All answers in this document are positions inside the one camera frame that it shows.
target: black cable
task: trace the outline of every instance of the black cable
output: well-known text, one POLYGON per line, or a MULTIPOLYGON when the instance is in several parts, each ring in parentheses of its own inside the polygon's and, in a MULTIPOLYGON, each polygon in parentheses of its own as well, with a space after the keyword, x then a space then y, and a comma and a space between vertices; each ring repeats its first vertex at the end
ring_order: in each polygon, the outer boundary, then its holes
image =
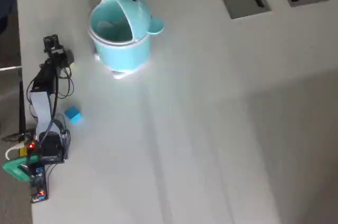
POLYGON ((49 190, 49 176, 51 175, 52 171, 54 170, 54 168, 57 166, 57 164, 54 164, 53 168, 51 169, 51 171, 49 172, 48 176, 47 176, 47 190, 49 190))
POLYGON ((29 90, 31 84, 34 82, 34 80, 35 80, 35 78, 32 79, 32 81, 29 83, 28 87, 26 88, 26 98, 27 98, 27 101, 30 103, 30 105, 32 105, 32 101, 31 101, 31 99, 30 99, 30 97, 28 95, 28 90, 29 90))
POLYGON ((50 168, 51 166, 52 166, 52 164, 50 164, 50 165, 47 167, 45 173, 47 173, 47 171, 49 170, 49 168, 50 168))
POLYGON ((34 118, 34 120, 37 122, 37 116, 34 116, 34 115, 33 115, 32 109, 31 109, 32 107, 33 107, 33 105, 30 104, 30 107, 29 107, 29 109, 30 109, 30 114, 31 114, 31 116, 34 118))
POLYGON ((70 147, 71 136, 70 136, 70 131, 68 129, 66 129, 65 132, 68 135, 68 143, 67 143, 67 149, 65 151, 65 159, 68 159, 68 151, 69 151, 69 147, 70 147))
POLYGON ((1 140, 4 142, 11 142, 11 143, 18 143, 21 136, 25 135, 25 133, 13 133, 7 135, 6 137, 2 138, 1 140))
POLYGON ((51 121, 49 122, 47 130, 45 131, 45 133, 43 135, 43 138, 40 141, 40 145, 42 145, 43 141, 46 139, 49 131, 51 130, 51 127, 52 127, 53 122, 54 122, 55 113, 57 112, 58 92, 59 92, 59 76, 58 76, 56 70, 54 70, 54 73, 55 73, 55 99, 54 99, 54 107, 53 107, 53 112, 52 112, 52 116, 51 116, 51 121))
POLYGON ((68 67, 68 68, 69 68, 69 73, 67 72, 66 68, 63 68, 63 71, 64 71, 66 77, 63 77, 63 76, 59 77, 59 79, 67 79, 68 80, 67 94, 64 95, 64 94, 59 92, 59 95, 61 96, 61 97, 59 97, 60 99, 65 99, 66 97, 71 96, 74 93, 74 82, 71 79, 72 71, 71 71, 70 67, 68 67))

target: green bracket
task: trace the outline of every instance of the green bracket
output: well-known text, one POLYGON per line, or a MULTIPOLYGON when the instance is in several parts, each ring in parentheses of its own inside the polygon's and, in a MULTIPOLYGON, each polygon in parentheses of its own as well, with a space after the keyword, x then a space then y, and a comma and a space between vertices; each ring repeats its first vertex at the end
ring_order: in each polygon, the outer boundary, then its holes
MULTIPOLYGON (((26 164, 27 157, 19 157, 12 159, 6 162, 2 168, 13 177, 17 178, 20 181, 29 181, 30 176, 28 175, 27 171, 22 168, 22 165, 26 164)), ((37 155, 32 155, 29 159, 29 163, 33 164, 39 161, 39 157, 37 155)))

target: blue cube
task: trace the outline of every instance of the blue cube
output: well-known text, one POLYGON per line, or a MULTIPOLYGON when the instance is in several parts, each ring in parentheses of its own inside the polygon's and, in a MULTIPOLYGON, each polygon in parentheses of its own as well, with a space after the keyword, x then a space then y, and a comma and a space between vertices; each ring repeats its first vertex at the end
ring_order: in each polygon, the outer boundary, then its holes
POLYGON ((76 123, 81 119, 81 113, 75 106, 70 107, 67 109, 64 114, 72 121, 72 123, 76 123))

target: tabletop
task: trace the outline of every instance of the tabletop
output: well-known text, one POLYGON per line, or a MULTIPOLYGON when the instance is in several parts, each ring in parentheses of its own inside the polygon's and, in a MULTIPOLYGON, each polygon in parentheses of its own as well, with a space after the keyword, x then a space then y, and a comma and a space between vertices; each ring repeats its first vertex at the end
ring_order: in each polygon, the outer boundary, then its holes
POLYGON ((67 121, 69 159, 50 176, 50 199, 32 205, 33 223, 297 219, 337 161, 331 137, 308 142, 323 133, 311 129, 317 123, 336 135, 325 126, 336 95, 314 93, 336 82, 337 0, 267 0, 270 12, 236 20, 223 0, 146 1, 165 30, 146 67, 115 80, 88 35, 99 0, 18 0, 24 88, 46 59, 42 38, 58 34, 74 54, 75 87, 58 112, 75 105, 82 114, 67 121), (323 120, 303 120, 307 110, 323 120), (314 161, 325 167, 316 175, 314 161), (308 181, 302 190, 299 179, 308 181))

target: wire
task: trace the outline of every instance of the wire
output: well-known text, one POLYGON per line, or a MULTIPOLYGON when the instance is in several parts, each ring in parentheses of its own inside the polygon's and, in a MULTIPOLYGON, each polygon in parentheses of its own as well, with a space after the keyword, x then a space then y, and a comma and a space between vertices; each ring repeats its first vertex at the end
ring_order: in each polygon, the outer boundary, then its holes
POLYGON ((30 104, 30 114, 31 114, 31 116, 34 118, 34 120, 37 122, 37 116, 33 115, 32 109, 31 109, 32 107, 33 107, 33 105, 30 104))
POLYGON ((54 118, 55 118, 55 113, 57 111, 57 104, 58 104, 58 92, 59 92, 59 76, 57 74, 57 71, 54 71, 55 73, 55 99, 54 99, 54 107, 53 107, 53 112, 52 112, 52 116, 51 116, 51 120, 48 124, 47 130, 45 131, 42 140, 40 141, 40 145, 42 145, 43 141, 46 139, 49 131, 52 128, 53 122, 54 122, 54 118))
POLYGON ((61 97, 59 97, 60 99, 64 99, 64 98, 66 98, 66 97, 68 97, 68 96, 71 96, 73 93, 74 93, 74 82, 73 82, 73 80, 71 79, 71 77, 72 77, 72 70, 70 69, 70 67, 68 67, 69 68, 69 73, 67 72, 67 70, 66 70, 66 68, 63 68, 62 70, 63 70, 63 72, 65 73, 65 77, 64 76, 59 76, 59 79, 63 79, 63 80, 68 80, 68 91, 67 91, 67 94, 62 94, 62 93, 58 93, 61 97))
POLYGON ((31 82, 29 83, 28 87, 26 88, 26 98, 27 98, 27 101, 30 103, 30 105, 32 105, 32 100, 30 99, 30 97, 28 95, 28 90, 29 90, 31 84, 34 82, 34 80, 35 80, 35 77, 34 77, 34 79, 31 80, 31 82))
POLYGON ((51 169, 51 171, 49 172, 48 176, 47 176, 47 190, 49 190, 49 176, 51 175, 52 171, 54 170, 54 168, 57 166, 57 164, 54 164, 53 168, 51 169))
POLYGON ((10 147, 9 149, 7 149, 6 153, 5 153, 5 157, 7 160, 10 160, 10 158, 8 157, 8 154, 10 153, 10 151, 15 150, 15 149, 20 149, 22 147, 25 147, 25 143, 21 142, 16 144, 15 146, 10 147))
POLYGON ((12 143, 15 143, 15 142, 18 142, 20 137, 25 135, 25 133, 14 133, 14 134, 10 134, 4 138, 2 138, 1 140, 4 141, 4 142, 12 142, 12 143))
POLYGON ((47 173, 47 171, 49 170, 49 168, 50 168, 51 166, 52 166, 52 164, 50 164, 50 165, 47 167, 45 173, 47 173))
POLYGON ((63 120, 63 132, 65 132, 65 130, 67 129, 67 125, 65 124, 65 118, 64 118, 64 115, 61 114, 61 113, 56 113, 55 114, 55 117, 56 116, 61 116, 62 117, 62 120, 63 120))
POLYGON ((68 142, 67 142, 67 148, 66 148, 66 151, 65 151, 65 154, 64 154, 64 158, 68 159, 68 152, 69 152, 69 147, 70 147, 70 142, 71 142, 71 136, 70 136, 70 131, 68 129, 66 129, 65 132, 68 135, 68 142))

